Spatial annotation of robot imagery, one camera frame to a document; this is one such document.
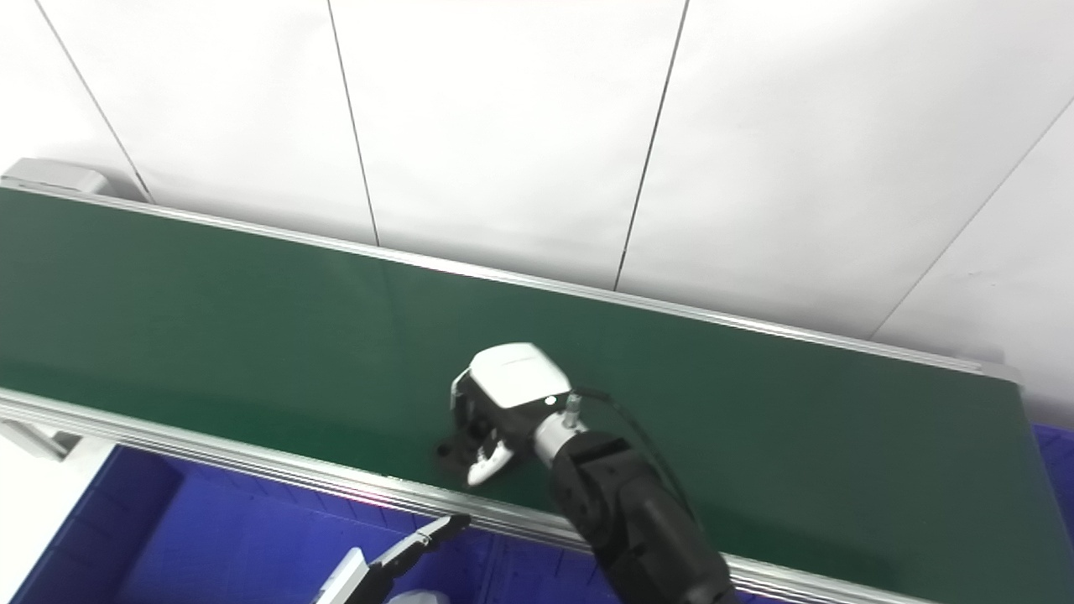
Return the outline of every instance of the robotic hand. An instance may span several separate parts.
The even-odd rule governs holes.
[[[624,438],[589,431],[581,398],[533,344],[482,350],[451,384],[456,432],[437,447],[479,485],[517,456],[552,472],[552,498],[624,604],[738,604],[730,573],[659,474]]]
[[[469,521],[466,514],[437,518],[403,537],[373,562],[365,561],[360,548],[351,548],[325,579],[313,604],[381,604],[395,579],[412,569],[426,551],[459,534]]]

